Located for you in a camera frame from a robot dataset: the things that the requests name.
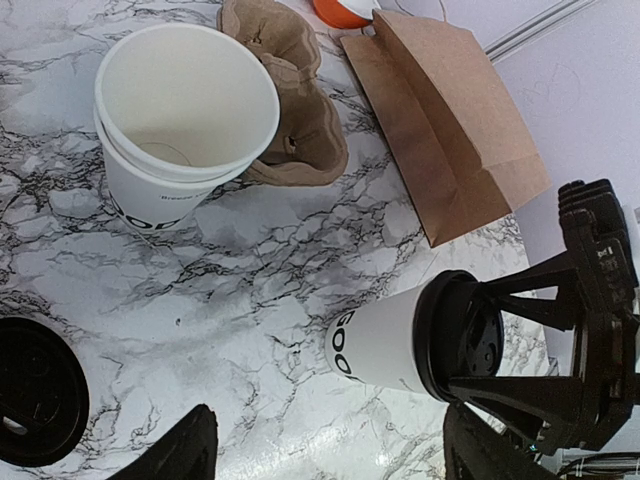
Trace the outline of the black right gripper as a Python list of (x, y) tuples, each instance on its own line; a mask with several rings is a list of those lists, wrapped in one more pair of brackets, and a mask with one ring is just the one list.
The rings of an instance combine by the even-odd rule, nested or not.
[[(571, 181), (558, 192), (565, 250), (512, 275), (482, 282), (496, 306), (574, 333), (566, 376), (454, 377), (448, 387), (535, 439), (545, 453), (601, 449), (629, 420), (635, 398), (632, 299), (638, 279), (622, 207), (611, 182)], [(556, 287), (553, 299), (517, 293)]]

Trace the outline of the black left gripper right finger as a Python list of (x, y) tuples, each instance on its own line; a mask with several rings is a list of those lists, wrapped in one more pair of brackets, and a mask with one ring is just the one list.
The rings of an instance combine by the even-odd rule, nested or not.
[(443, 446), (447, 480), (557, 479), (461, 402), (447, 408)]

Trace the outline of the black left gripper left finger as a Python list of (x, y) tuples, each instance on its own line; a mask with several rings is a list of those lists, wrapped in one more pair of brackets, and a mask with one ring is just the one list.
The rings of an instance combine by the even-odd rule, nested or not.
[(215, 478), (218, 424), (205, 404), (196, 405), (113, 480), (178, 480)]

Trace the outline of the black plastic cup lid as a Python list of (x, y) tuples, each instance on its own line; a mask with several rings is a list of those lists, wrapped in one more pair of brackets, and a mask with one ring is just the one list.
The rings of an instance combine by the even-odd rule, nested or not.
[(89, 389), (67, 343), (30, 319), (1, 319), (1, 460), (42, 467), (69, 455), (88, 423)]

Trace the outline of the white paper cups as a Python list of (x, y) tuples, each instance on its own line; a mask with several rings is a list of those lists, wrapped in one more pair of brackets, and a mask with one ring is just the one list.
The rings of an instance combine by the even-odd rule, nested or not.
[(278, 94), (241, 43), (209, 27), (168, 23), (119, 40), (94, 84), (94, 121), (110, 201), (132, 228), (177, 227), (274, 139)]

